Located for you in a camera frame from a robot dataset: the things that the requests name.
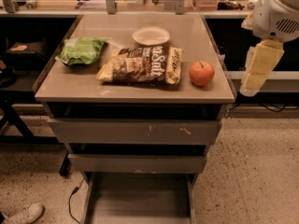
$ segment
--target snack bag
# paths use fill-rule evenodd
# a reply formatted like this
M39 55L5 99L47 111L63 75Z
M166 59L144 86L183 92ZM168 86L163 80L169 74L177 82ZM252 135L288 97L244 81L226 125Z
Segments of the snack bag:
M114 49L96 77L107 82L178 84L181 55L182 49L163 46Z
M55 57L66 66L91 64L98 60L106 40L96 37L74 37L64 41L61 53Z

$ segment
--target white robot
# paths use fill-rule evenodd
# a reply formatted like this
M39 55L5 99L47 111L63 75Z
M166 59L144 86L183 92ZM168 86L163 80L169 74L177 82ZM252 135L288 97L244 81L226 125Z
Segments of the white robot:
M252 32L261 38L246 64L240 93L254 96L283 55L283 43L299 37L299 0L259 0L250 14Z

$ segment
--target green bag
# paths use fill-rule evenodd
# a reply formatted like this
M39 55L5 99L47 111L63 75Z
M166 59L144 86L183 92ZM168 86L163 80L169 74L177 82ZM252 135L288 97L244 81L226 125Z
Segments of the green bag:
M55 57L66 66L73 64L92 64L100 56L105 39L97 37L74 37L64 41L63 50Z

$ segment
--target workbench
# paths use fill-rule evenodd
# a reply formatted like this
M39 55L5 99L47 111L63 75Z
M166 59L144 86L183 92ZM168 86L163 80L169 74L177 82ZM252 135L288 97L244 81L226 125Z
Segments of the workbench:
M159 26L170 34L165 46L183 49L181 81L111 84L96 79L113 49L138 47L132 32ZM192 187L221 129L234 88L199 13L84 14L71 37L107 40L92 65L56 61L36 99L65 144L75 170L89 183L81 223L195 223ZM188 77L197 60L213 64L204 88Z

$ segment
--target apple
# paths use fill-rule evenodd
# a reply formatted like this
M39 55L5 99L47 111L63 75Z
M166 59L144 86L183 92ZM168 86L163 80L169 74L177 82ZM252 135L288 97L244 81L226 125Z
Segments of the apple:
M211 63L197 61L189 68L189 78L196 86L207 85L214 77L215 70Z

